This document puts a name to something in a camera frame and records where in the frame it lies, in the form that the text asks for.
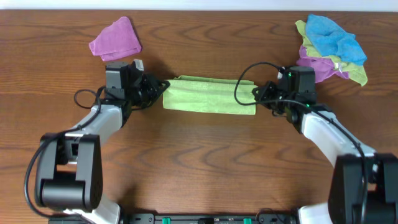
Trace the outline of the light green cloth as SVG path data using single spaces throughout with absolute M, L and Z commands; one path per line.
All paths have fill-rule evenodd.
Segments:
M 163 93 L 163 107 L 168 110 L 198 113 L 255 115 L 256 107 L 250 80 L 228 80 L 181 75 L 169 81 Z

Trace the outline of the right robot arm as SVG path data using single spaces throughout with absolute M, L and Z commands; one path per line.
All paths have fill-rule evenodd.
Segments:
M 252 93 L 257 103 L 285 115 L 334 168 L 327 202 L 300 208 L 299 223 L 397 223 L 397 157 L 362 143 L 317 101 L 312 68 L 280 68 L 276 83 Z

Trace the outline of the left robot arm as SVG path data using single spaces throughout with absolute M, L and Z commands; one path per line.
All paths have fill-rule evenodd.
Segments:
M 74 127 L 41 137 L 29 163 L 37 165 L 34 201 L 29 207 L 53 210 L 49 223 L 128 223 L 122 208 L 103 194 L 101 147 L 133 111 L 151 107 L 170 86 L 144 72 L 140 61 L 106 65 L 106 84 L 92 91 L 89 114 Z

